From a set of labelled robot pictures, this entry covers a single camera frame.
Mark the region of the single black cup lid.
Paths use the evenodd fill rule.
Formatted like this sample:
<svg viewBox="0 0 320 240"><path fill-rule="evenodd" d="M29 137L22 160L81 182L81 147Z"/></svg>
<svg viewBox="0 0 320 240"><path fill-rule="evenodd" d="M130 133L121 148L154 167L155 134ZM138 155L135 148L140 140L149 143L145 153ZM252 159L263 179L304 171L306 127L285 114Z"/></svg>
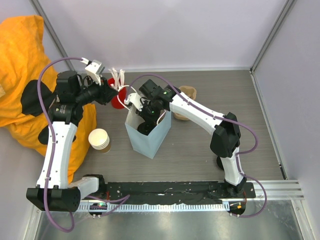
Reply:
<svg viewBox="0 0 320 240"><path fill-rule="evenodd" d="M148 136L150 132L155 128L155 124L148 123L148 122L142 122L138 127L137 131L143 135Z"/></svg>

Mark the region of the light blue paper bag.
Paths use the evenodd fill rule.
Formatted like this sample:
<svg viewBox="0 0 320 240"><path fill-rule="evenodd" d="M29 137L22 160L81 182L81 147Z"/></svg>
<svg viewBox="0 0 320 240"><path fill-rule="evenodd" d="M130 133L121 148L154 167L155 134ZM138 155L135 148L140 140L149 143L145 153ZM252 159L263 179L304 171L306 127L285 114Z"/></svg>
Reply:
<svg viewBox="0 0 320 240"><path fill-rule="evenodd" d="M145 96L139 95L141 96L140 101L143 104L146 101ZM149 135L144 135L137 131L138 126L144 122L138 115L139 111L133 105L127 106L124 103L124 107L128 110L124 124L133 150L153 159L171 128L171 112L164 110L158 119L158 125L155 126Z"/></svg>

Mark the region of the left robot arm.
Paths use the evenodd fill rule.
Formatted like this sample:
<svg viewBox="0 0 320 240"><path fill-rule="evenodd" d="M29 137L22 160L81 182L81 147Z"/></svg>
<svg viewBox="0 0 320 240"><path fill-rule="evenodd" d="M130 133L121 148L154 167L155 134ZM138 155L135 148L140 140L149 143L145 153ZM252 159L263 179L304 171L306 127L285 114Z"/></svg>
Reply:
<svg viewBox="0 0 320 240"><path fill-rule="evenodd" d="M68 183L68 165L72 143L83 119L83 107L92 102L109 103L118 92L101 75L81 77L68 70L57 75L57 101L48 109L48 145L42 172L36 186L28 188L26 198L42 211L75 212L88 195L100 200L107 192L100 174L85 175L83 180Z"/></svg>

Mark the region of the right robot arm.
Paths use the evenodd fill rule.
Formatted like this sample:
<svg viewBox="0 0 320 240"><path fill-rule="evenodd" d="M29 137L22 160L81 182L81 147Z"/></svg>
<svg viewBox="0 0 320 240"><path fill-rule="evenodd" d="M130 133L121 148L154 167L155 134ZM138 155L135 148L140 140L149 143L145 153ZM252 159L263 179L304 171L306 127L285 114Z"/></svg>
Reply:
<svg viewBox="0 0 320 240"><path fill-rule="evenodd" d="M224 170L226 193L233 198L244 192L246 178L236 161L240 146L240 128L233 113L224 115L195 102L180 89L167 85L161 88L148 79L140 88L142 107L136 110L144 122L137 130L148 135L156 126L162 111L180 114L205 129L211 135L210 150Z"/></svg>

